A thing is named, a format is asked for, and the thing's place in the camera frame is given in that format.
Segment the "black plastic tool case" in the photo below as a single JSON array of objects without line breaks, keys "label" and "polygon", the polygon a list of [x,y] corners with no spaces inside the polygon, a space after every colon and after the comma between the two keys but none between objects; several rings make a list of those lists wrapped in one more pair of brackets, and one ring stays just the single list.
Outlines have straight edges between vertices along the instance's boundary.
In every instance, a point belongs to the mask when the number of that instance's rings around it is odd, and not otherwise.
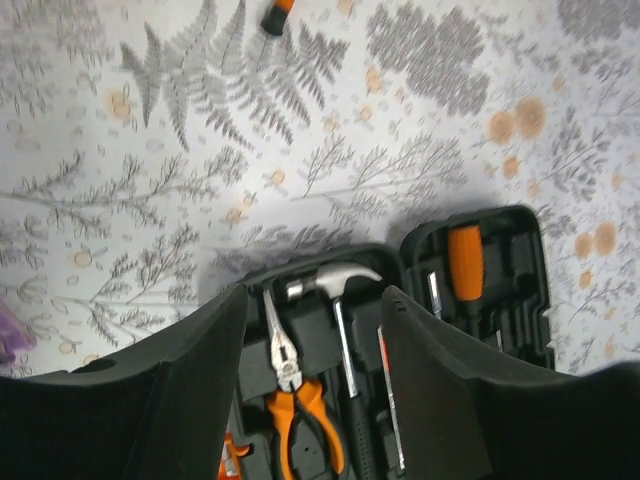
[{"label": "black plastic tool case", "polygon": [[[244,347],[230,415],[236,445],[251,445],[241,459],[245,480],[279,478],[271,459],[274,431],[266,397],[277,389],[269,358],[269,336],[261,301],[263,288],[274,294],[281,322],[294,342],[303,376],[319,378],[325,401],[340,418],[340,398],[345,395],[340,338],[331,305],[317,291],[287,302],[284,284],[314,273],[325,263],[348,261],[378,272],[382,282],[354,278],[343,297],[347,334],[357,370],[357,382],[371,420],[377,467],[381,479],[404,478],[399,469],[395,437],[385,389],[377,338],[381,324],[380,296],[395,285],[431,310],[426,275],[436,272],[442,299],[443,320],[465,329],[463,311],[456,301],[447,263],[447,231],[456,226],[479,224],[485,256],[485,291],[481,300],[481,341],[498,347],[502,334],[505,354],[535,365],[554,368],[549,325],[542,313],[549,307],[549,293],[540,228],[535,215],[523,206],[484,210],[429,222],[412,231],[400,251],[383,244],[342,246],[316,256],[291,260],[279,268],[255,272],[243,282],[249,290]],[[327,450],[309,424],[301,423],[294,436],[292,464],[299,480],[332,479]],[[353,471],[340,476],[357,480]]]}]

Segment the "orange screwdriver handle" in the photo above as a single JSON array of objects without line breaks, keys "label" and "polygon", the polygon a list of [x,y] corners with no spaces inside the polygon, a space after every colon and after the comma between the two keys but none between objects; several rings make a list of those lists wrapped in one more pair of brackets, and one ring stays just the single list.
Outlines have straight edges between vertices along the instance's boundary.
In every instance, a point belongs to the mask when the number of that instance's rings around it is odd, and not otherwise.
[{"label": "orange screwdriver handle", "polygon": [[276,0],[275,1],[275,6],[282,9],[283,11],[285,11],[286,13],[291,12],[291,9],[293,8],[293,2],[295,0]]},{"label": "orange screwdriver handle", "polygon": [[449,264],[456,298],[473,302],[484,291],[484,252],[478,225],[449,231]]}]

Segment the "screwdriver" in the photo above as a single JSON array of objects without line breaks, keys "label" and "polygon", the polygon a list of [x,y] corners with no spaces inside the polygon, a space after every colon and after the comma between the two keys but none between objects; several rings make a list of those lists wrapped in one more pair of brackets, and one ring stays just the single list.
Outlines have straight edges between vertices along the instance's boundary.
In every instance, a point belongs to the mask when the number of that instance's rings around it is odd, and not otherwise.
[{"label": "screwdriver", "polygon": [[[468,315],[468,330],[480,339],[480,299],[484,293],[484,252],[479,225],[449,230],[449,269],[453,291]],[[496,331],[498,349],[502,335]]]},{"label": "screwdriver", "polygon": [[262,28],[269,35],[280,37],[284,33],[284,24],[295,0],[275,0],[269,13],[262,20]]}]

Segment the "pliers jaw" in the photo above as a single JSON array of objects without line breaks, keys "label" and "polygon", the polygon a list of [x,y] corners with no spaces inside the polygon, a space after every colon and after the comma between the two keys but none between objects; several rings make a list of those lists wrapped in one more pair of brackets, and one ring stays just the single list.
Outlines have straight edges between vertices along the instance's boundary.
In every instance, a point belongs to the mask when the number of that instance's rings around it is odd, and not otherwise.
[{"label": "pliers jaw", "polygon": [[280,390],[295,392],[302,386],[298,352],[283,332],[275,333],[271,339],[271,364],[276,371]]}]

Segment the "orange tool handle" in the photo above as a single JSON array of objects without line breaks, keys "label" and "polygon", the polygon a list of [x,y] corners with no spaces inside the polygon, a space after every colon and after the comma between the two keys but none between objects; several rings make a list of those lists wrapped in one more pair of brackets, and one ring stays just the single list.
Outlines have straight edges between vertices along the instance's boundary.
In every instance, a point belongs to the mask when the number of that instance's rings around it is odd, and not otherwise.
[{"label": "orange tool handle", "polygon": [[449,266],[458,300],[473,302],[482,297],[484,252],[478,225],[449,231]]},{"label": "orange tool handle", "polygon": [[249,455],[250,445],[236,446],[231,433],[227,431],[224,437],[224,452],[218,469],[218,480],[242,480],[240,458]]},{"label": "orange tool handle", "polygon": [[295,0],[276,0],[275,6],[286,13],[291,12]]},{"label": "orange tool handle", "polygon": [[[296,392],[298,400],[311,414],[327,436],[331,467],[339,475],[345,468],[344,446],[333,423],[327,416],[327,407],[322,398],[322,384],[317,380],[305,380]],[[279,455],[282,476],[285,480],[295,480],[291,470],[290,435],[295,417],[295,398],[292,393],[278,390],[267,399],[267,408],[273,415],[273,423],[280,435]]]}]

